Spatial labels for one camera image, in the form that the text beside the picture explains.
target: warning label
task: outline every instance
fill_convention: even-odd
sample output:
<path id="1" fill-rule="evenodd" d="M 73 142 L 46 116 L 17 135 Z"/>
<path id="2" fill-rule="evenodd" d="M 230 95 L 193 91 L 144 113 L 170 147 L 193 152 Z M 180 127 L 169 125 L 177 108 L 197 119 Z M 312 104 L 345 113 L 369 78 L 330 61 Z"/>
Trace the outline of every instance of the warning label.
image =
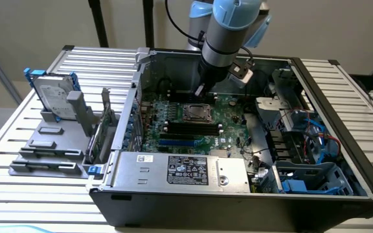
<path id="1" fill-rule="evenodd" d="M 205 157 L 169 156 L 169 184 L 208 185 L 208 164 Z"/>

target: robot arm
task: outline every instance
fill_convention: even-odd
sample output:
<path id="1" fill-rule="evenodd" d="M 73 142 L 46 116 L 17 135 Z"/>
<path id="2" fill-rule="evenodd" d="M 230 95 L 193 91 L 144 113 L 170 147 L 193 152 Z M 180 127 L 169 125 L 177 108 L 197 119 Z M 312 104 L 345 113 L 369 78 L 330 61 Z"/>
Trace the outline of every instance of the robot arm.
<path id="1" fill-rule="evenodd" d="M 245 45 L 256 47 L 270 21 L 266 0 L 194 1 L 190 8 L 189 35 L 198 37 L 205 32 L 204 41 L 188 40 L 188 48 L 202 50 L 198 73 L 200 86 L 194 94 L 208 92 L 226 77 L 244 87 L 253 73 L 252 61 L 234 61 L 238 50 Z"/>

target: white wall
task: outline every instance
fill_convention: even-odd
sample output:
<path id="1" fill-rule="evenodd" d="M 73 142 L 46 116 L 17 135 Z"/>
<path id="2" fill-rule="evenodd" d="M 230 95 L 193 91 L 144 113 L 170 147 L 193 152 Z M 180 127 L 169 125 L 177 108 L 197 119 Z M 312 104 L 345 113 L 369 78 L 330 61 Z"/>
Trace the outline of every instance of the white wall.
<path id="1" fill-rule="evenodd" d="M 190 0 L 169 0 L 188 31 Z M 373 0 L 269 0 L 273 21 L 257 54 L 337 59 L 352 73 L 373 68 Z M 141 0 L 101 0 L 109 44 L 144 46 Z M 164 0 L 154 0 L 156 47 L 182 49 Z M 46 68 L 65 44 L 98 46 L 86 0 L 0 0 L 0 65 L 13 80 Z"/>

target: green circuit board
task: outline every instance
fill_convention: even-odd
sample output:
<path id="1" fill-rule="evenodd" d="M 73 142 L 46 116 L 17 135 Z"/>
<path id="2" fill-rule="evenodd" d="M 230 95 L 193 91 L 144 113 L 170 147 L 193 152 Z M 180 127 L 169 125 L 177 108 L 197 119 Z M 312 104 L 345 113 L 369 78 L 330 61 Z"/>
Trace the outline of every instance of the green circuit board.
<path id="1" fill-rule="evenodd" d="M 164 152 L 181 154 L 210 154 L 210 150 L 225 150 L 230 158 L 242 158 L 240 144 L 248 139 L 248 129 L 241 115 L 242 105 L 232 106 L 229 102 L 237 102 L 236 97 L 218 94 L 214 104 L 210 104 L 210 123 L 221 124 L 224 132 L 218 136 L 196 135 L 194 146 L 160 145 L 160 134 L 164 133 L 165 121 L 185 122 L 185 106 L 188 103 L 169 102 L 165 96 L 145 94 L 142 102 L 148 103 L 148 111 L 142 113 L 144 121 L 144 152 Z"/>

